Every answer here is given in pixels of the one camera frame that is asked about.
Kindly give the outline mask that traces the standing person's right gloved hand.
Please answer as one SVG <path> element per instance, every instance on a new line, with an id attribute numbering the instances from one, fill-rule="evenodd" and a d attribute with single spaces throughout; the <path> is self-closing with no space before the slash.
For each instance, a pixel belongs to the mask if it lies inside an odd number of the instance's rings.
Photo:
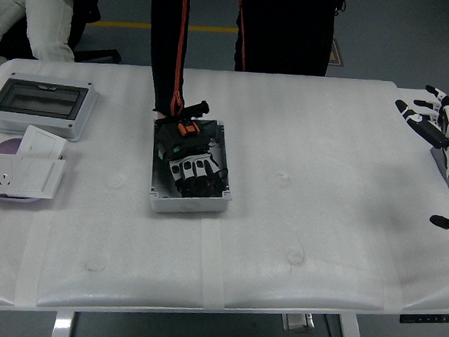
<path id="1" fill-rule="evenodd" d="M 228 168 L 219 163 L 215 150 L 219 126 L 214 120 L 199 118 L 155 122 L 157 157 L 180 196 L 220 198 L 227 189 Z"/>

